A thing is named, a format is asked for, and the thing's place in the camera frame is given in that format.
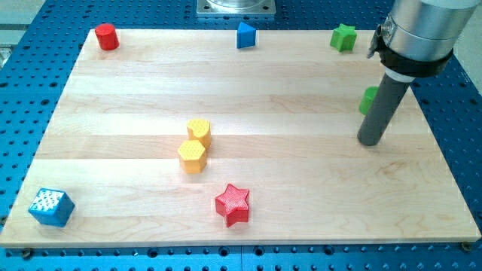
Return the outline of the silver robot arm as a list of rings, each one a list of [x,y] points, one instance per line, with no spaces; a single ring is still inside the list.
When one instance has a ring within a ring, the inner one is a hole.
[[[368,57],[378,53],[381,63],[400,75],[437,75],[479,4],[480,0],[395,0],[375,30]]]

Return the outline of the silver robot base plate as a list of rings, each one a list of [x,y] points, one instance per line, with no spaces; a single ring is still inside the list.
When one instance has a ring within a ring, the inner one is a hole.
[[[272,17],[275,14],[275,0],[197,0],[199,17]]]

